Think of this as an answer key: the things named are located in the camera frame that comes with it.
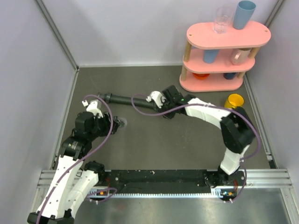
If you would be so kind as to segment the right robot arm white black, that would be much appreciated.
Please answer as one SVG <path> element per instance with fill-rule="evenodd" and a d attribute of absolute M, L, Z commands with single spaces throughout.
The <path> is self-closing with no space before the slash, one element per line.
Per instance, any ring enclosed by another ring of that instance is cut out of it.
<path fill-rule="evenodd" d="M 155 103 L 154 108 L 157 112 L 165 112 L 186 105 L 186 107 L 165 114 L 164 116 L 168 119 L 173 118 L 176 113 L 180 113 L 201 119 L 219 128 L 226 151 L 217 170 L 218 179 L 223 185 L 228 185 L 235 179 L 235 174 L 240 168 L 241 158 L 244 157 L 255 138 L 251 129 L 252 123 L 243 108 L 218 109 L 215 108 L 215 105 L 206 103 L 194 95 L 183 96 L 174 85 L 162 92 L 151 92 L 146 100 Z"/>

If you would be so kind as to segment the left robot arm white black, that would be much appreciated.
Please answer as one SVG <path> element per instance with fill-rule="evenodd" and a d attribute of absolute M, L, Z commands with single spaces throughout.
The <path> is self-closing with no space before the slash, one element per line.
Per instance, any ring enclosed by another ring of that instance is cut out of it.
<path fill-rule="evenodd" d="M 107 177 L 104 165 L 88 162 L 77 183 L 74 183 L 84 157 L 98 137 L 115 134 L 127 121 L 108 112 L 102 115 L 81 112 L 75 119 L 71 135 L 62 143 L 61 155 L 50 188 L 36 212 L 28 215 L 29 224 L 72 224 L 78 209 L 95 185 Z"/>

